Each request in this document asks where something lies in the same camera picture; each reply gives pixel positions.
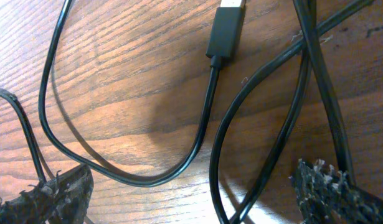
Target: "power cord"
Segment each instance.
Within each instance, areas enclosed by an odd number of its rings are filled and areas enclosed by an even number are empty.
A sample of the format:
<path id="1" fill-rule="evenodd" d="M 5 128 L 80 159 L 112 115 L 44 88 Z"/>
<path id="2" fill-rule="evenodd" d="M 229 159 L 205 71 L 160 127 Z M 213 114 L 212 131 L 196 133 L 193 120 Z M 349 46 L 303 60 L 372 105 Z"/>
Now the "power cord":
<path id="1" fill-rule="evenodd" d="M 323 55 L 319 46 L 318 37 L 329 31 L 349 16 L 353 15 L 362 8 L 370 5 L 374 0 L 355 0 L 348 4 L 344 9 L 335 13 L 324 22 L 320 23 L 318 27 L 316 25 L 316 1 L 310 0 L 293 0 L 295 9 L 301 24 L 304 39 L 301 39 L 282 53 L 277 55 L 273 60 L 260 67 L 240 90 L 237 96 L 234 98 L 230 107 L 228 108 L 225 116 L 223 117 L 220 126 L 217 130 L 217 134 L 212 147 L 212 154 L 209 164 L 209 183 L 210 192 L 212 195 L 212 201 L 221 223 L 240 223 L 247 216 L 252 205 L 256 202 L 259 195 L 262 193 L 266 183 L 270 178 L 275 164 L 277 163 L 280 154 L 285 147 L 285 144 L 291 134 L 291 131 L 295 125 L 296 119 L 300 113 L 305 91 L 308 86 L 308 82 L 311 75 L 311 69 L 313 68 L 316 80 L 319 86 L 319 92 L 323 99 L 324 107 L 326 109 L 329 126 L 333 135 L 333 141 L 336 150 L 336 158 L 338 161 L 339 170 L 348 173 L 348 181 L 351 185 L 355 185 L 354 173 L 352 168 L 352 160 L 348 146 L 348 140 L 346 137 L 345 128 L 339 109 L 336 94 L 334 92 L 331 80 L 328 75 L 328 71 L 325 66 Z M 42 128 L 52 142 L 62 153 L 69 158 L 88 164 L 92 169 L 97 172 L 117 180 L 121 183 L 136 186 L 136 187 L 153 187 L 164 184 L 174 178 L 176 178 L 182 171 L 184 171 L 191 161 L 197 155 L 201 148 L 204 136 L 206 133 L 207 124 L 209 121 L 210 110 L 212 108 L 212 102 L 214 99 L 214 93 L 219 78 L 219 72 L 223 66 L 230 62 L 234 56 L 235 49 L 238 45 L 240 34 L 242 30 L 242 24 L 245 15 L 245 1 L 244 0 L 222 0 L 220 7 L 216 11 L 214 24 L 212 26 L 212 33 L 207 49 L 206 55 L 211 58 L 211 71 L 210 79 L 206 97 L 204 100 L 204 107 L 202 109 L 202 115 L 200 124 L 197 130 L 196 138 L 192 145 L 190 153 L 173 169 L 167 171 L 164 174 L 156 177 L 140 177 L 137 175 L 123 176 L 109 171 L 107 168 L 102 167 L 88 159 L 77 155 L 70 149 L 65 147 L 53 134 L 49 127 L 46 112 L 45 112 L 45 95 L 47 91 L 47 82 L 49 79 L 49 73 L 52 68 L 52 64 L 55 57 L 55 52 L 59 43 L 59 37 L 62 29 L 64 28 L 65 20 L 68 17 L 70 5 L 72 0 L 65 0 L 63 8 L 61 10 L 57 25 L 54 30 L 53 38 L 47 54 L 47 60 L 45 63 L 42 81 L 39 92 L 39 119 Z M 261 173 L 255 181 L 251 190 L 246 194 L 240 207 L 237 209 L 235 215 L 229 220 L 225 214 L 223 204 L 220 198 L 219 181 L 218 181 L 218 168 L 219 157 L 222 144 L 225 138 L 227 129 L 230 122 L 233 119 L 238 108 L 249 95 L 249 93 L 266 77 L 274 72 L 279 66 L 292 58 L 298 52 L 302 50 L 302 59 L 300 65 L 300 72 L 298 76 L 298 83 L 294 93 L 294 98 L 290 106 L 290 110 L 287 114 L 286 120 L 281 127 L 280 133 L 272 147 L 272 150 L 267 157 Z M 35 169 L 39 180 L 46 182 L 40 159 L 37 153 L 37 143 L 32 132 L 32 128 L 29 124 L 27 116 L 18 102 L 17 98 L 6 90 L 0 89 L 0 97 L 7 100 L 15 109 L 19 120 L 21 122 L 24 134 L 31 151 L 32 160 L 34 161 Z"/>

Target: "cable strain relief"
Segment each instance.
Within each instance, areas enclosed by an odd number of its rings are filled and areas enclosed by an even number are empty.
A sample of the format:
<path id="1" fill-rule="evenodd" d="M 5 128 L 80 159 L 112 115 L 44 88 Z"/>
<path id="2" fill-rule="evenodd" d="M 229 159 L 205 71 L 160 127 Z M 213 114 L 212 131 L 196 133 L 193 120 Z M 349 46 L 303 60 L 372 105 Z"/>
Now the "cable strain relief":
<path id="1" fill-rule="evenodd" d="M 222 57 L 214 55 L 210 60 L 210 67 L 221 70 L 223 68 Z"/>

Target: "usb connector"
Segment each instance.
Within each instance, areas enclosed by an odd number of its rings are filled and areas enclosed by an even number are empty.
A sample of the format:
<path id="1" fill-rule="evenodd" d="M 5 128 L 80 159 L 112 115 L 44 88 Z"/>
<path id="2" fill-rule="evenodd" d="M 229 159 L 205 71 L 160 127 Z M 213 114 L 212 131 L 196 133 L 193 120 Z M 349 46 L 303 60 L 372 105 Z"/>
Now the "usb connector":
<path id="1" fill-rule="evenodd" d="M 222 0 L 221 7 L 244 7 L 245 0 Z"/>
<path id="2" fill-rule="evenodd" d="M 217 8 L 206 51 L 213 67 L 221 69 L 222 61 L 229 62 L 234 56 L 244 22 L 244 5 L 244 0 L 222 0 Z"/>

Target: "metal usb tip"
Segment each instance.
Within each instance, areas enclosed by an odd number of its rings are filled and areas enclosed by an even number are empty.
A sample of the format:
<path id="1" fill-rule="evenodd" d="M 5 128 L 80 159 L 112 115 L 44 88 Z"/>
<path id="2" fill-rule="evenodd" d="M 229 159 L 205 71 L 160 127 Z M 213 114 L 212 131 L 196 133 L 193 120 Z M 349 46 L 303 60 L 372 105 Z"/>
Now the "metal usb tip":
<path id="1" fill-rule="evenodd" d="M 245 0 L 222 0 L 221 7 L 244 7 Z"/>

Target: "wooden table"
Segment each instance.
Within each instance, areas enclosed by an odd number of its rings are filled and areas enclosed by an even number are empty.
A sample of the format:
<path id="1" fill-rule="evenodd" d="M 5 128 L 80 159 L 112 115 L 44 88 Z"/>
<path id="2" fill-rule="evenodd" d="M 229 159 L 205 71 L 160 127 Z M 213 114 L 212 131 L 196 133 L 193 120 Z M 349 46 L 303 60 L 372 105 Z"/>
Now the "wooden table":
<path id="1" fill-rule="evenodd" d="M 318 20 L 348 2 L 318 1 Z M 42 69 L 62 3 L 0 1 L 0 87 L 19 97 L 53 173 L 77 165 L 45 137 L 37 113 Z M 100 161 L 93 158 L 100 155 L 132 174 L 156 175 L 176 165 L 189 151 L 199 122 L 209 77 L 210 61 L 204 54 L 218 6 L 219 0 L 75 1 L 47 93 L 48 119 L 56 136 L 76 153 L 93 161 Z M 383 0 L 325 34 L 322 48 L 358 185 L 383 198 L 383 29 L 375 30 L 380 26 Z M 370 29 L 374 32 L 368 37 Z M 89 219 L 217 223 L 208 166 L 219 122 L 247 78 L 289 46 L 299 30 L 291 1 L 248 1 L 235 62 L 220 73 L 206 140 L 193 163 L 175 180 L 153 188 L 130 187 L 93 171 Z M 230 125 L 220 160 L 229 215 L 252 185 L 285 119 L 299 63 L 300 56 L 293 57 L 259 85 Z M 248 223 L 301 221 L 288 180 L 301 157 L 336 164 L 314 77 Z M 36 180 L 16 114 L 0 100 L 0 197 L 17 197 Z"/>

